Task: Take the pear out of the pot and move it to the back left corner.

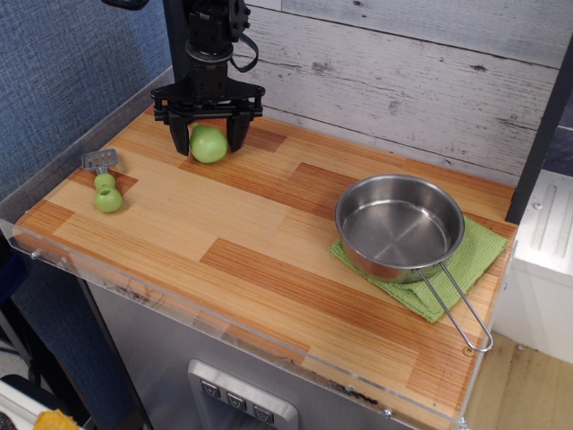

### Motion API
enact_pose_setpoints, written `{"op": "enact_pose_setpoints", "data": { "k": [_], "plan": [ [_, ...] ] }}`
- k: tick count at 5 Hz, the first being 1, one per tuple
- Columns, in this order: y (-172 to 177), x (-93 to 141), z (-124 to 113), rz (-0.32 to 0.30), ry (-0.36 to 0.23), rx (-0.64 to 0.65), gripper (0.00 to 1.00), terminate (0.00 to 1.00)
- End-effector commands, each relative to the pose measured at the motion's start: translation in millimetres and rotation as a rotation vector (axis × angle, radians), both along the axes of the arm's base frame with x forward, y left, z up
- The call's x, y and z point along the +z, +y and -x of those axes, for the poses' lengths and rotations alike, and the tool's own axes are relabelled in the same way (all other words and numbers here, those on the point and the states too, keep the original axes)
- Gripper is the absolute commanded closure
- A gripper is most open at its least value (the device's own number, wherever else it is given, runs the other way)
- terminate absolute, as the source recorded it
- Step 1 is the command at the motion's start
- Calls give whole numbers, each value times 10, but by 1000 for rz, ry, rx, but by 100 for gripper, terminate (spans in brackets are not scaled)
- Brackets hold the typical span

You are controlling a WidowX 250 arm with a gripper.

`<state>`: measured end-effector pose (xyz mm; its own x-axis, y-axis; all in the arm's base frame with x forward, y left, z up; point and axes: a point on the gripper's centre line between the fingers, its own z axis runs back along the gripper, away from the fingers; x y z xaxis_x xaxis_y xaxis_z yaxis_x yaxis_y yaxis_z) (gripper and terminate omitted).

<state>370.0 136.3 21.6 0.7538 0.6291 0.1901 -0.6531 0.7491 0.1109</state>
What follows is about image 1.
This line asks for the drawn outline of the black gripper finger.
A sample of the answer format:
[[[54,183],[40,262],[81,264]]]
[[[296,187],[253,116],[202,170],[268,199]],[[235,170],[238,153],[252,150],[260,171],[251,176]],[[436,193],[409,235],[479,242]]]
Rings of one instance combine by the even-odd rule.
[[[181,116],[176,113],[168,115],[169,130],[178,153],[188,156],[191,151],[192,127],[196,119],[194,117]]]
[[[243,147],[251,121],[250,113],[236,114],[227,119],[227,140],[232,152],[239,151]]]

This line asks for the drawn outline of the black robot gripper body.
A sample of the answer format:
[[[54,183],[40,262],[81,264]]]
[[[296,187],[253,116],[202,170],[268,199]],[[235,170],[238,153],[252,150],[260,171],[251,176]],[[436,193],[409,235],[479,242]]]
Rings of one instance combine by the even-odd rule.
[[[193,59],[185,77],[151,91],[155,119],[167,124],[179,116],[188,121],[214,118],[253,120],[263,112],[259,85],[239,82],[228,77],[228,67],[235,65],[232,58],[216,63]]]

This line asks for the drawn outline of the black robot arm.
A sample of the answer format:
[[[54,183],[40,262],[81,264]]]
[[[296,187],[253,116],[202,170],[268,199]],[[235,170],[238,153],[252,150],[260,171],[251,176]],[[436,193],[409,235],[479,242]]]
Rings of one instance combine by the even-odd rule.
[[[251,10],[243,1],[165,1],[163,3],[175,82],[151,91],[155,119],[169,126],[176,150],[190,151],[189,125],[225,119],[232,152],[242,148],[251,121],[262,116],[260,85],[238,82],[253,69],[259,49],[244,31]]]

